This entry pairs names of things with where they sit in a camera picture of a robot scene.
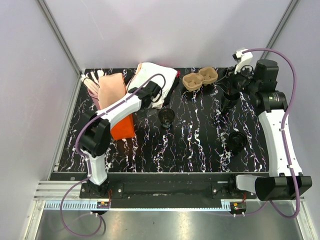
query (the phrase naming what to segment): black marble surface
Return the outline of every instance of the black marble surface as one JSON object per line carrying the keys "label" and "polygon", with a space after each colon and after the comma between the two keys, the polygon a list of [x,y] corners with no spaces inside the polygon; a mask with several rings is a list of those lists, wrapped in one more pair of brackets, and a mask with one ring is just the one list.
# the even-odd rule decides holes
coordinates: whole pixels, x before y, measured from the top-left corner
{"label": "black marble surface", "polygon": [[[200,68],[176,68],[180,71],[180,83],[167,106],[176,116],[171,129],[161,127],[157,114],[149,117],[134,115],[136,136],[112,141],[105,154],[105,168],[109,172],[267,172],[269,160],[266,141],[261,125],[248,97],[242,95],[228,115],[222,115],[220,99],[224,80],[218,84],[202,86],[188,92],[182,77],[197,73]],[[86,69],[91,78],[98,74],[134,73],[135,69]],[[222,69],[217,68],[219,78]],[[83,114],[94,113],[96,107],[82,85],[64,149],[59,172],[86,172],[84,158],[75,151],[75,142]],[[237,156],[226,149],[230,133],[239,131],[247,136],[248,143]]]}

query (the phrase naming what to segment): white cloth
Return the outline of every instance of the white cloth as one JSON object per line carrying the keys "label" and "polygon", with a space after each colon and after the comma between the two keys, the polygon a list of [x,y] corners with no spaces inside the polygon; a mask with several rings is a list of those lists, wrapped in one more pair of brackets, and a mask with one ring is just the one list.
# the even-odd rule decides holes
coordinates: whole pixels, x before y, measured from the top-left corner
{"label": "white cloth", "polygon": [[[159,101],[154,102],[151,104],[152,108],[161,109],[162,105],[165,101],[165,97],[168,95],[168,92],[170,91],[175,78],[177,76],[177,71],[170,67],[164,67],[159,66],[157,64],[151,63],[151,62],[143,62],[138,65],[137,68],[137,74],[132,79],[132,82],[129,85],[128,90],[133,88],[139,88],[148,78],[155,74],[162,74],[165,77],[165,86],[164,85],[164,79],[162,76],[155,76],[151,79],[151,81],[155,82],[162,88],[162,96],[159,99]],[[153,101],[157,100],[159,98],[159,95],[156,96]]]}

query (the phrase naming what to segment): gray wall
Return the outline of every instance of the gray wall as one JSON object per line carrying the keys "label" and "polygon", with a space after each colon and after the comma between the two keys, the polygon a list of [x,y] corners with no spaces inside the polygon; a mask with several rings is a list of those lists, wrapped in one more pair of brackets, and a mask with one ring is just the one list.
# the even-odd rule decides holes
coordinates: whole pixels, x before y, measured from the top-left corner
{"label": "gray wall", "polygon": [[[305,193],[317,234],[320,236],[320,1],[302,0],[283,30],[274,49],[287,55],[297,71],[297,94],[289,115],[290,133],[295,154],[303,174],[311,175],[313,187]],[[292,73],[287,63],[271,55],[279,63],[278,89],[288,98],[292,91]]]}
{"label": "gray wall", "polygon": [[85,69],[233,65],[235,50],[267,45],[290,0],[46,2]]}
{"label": "gray wall", "polygon": [[0,1],[0,239],[21,239],[76,74],[35,0]]}

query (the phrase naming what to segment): orange box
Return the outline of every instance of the orange box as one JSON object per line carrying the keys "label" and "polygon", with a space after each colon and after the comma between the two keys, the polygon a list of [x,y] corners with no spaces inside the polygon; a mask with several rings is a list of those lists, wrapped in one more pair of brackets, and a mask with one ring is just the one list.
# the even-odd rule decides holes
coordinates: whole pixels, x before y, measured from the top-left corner
{"label": "orange box", "polygon": [[111,130],[114,140],[129,139],[135,136],[135,126],[132,114],[118,122]]}

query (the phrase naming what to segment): egg carton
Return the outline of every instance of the egg carton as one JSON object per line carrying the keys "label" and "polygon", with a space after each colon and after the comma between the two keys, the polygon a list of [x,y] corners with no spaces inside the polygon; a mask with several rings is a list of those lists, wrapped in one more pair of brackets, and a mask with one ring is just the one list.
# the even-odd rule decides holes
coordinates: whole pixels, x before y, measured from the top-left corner
{"label": "egg carton", "polygon": [[182,78],[182,83],[189,91],[195,91],[201,88],[202,85],[213,84],[218,79],[218,73],[212,67],[204,67],[198,73],[190,73]]}

